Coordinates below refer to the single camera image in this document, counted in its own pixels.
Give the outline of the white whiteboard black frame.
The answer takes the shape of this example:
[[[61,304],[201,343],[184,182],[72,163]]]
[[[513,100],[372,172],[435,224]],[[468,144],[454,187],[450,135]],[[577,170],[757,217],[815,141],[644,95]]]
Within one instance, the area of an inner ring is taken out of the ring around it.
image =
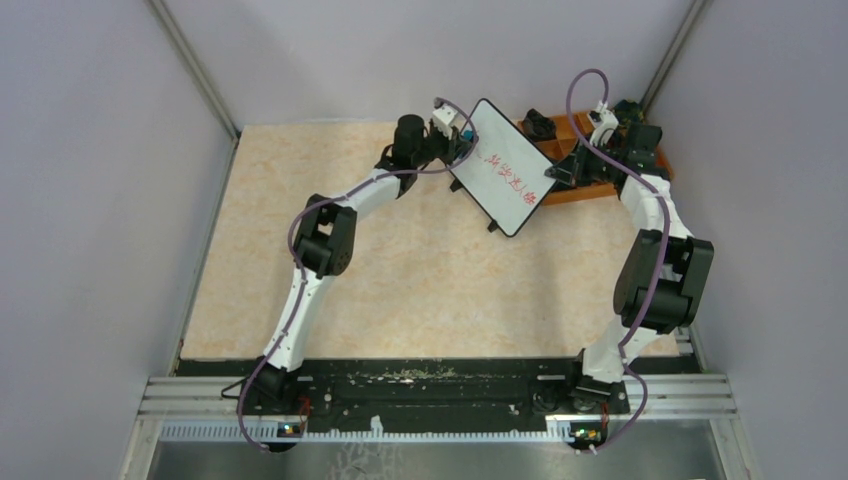
[[[552,191],[544,172],[552,162],[490,100],[478,100],[470,119],[477,143],[451,170],[455,180],[504,236],[516,236]]]

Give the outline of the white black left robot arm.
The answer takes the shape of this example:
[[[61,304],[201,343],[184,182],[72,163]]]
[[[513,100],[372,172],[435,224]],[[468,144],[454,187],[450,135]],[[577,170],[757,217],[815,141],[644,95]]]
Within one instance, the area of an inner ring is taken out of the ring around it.
[[[456,107],[443,104],[428,120],[404,115],[397,121],[392,143],[363,180],[346,192],[309,198],[287,234],[294,261],[289,296],[274,334],[241,388],[240,404],[261,399],[277,414],[297,406],[300,388],[295,381],[308,336],[330,286],[353,259],[359,221],[402,197],[419,176],[432,174],[433,161],[451,171],[477,141],[473,123]]]

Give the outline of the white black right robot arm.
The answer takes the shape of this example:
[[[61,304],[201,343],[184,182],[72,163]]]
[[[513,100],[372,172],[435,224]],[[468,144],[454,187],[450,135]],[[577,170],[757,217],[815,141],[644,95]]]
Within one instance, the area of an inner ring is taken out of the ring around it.
[[[657,162],[661,129],[635,123],[610,147],[615,135],[610,122],[594,126],[559,164],[574,185],[612,185],[636,228],[613,290],[614,318],[581,350],[563,385],[564,401],[576,412],[617,400],[646,347],[694,321],[715,255],[676,210],[671,175]]]

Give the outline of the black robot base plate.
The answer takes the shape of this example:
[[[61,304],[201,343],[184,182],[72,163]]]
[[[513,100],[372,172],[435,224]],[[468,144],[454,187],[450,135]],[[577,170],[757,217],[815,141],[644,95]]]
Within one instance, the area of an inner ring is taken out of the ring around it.
[[[611,422],[701,419],[725,382],[692,355],[648,357],[610,387],[583,390],[572,358],[306,361],[249,385],[249,361],[184,361],[151,379],[140,413],[172,438],[306,442],[600,441]]]

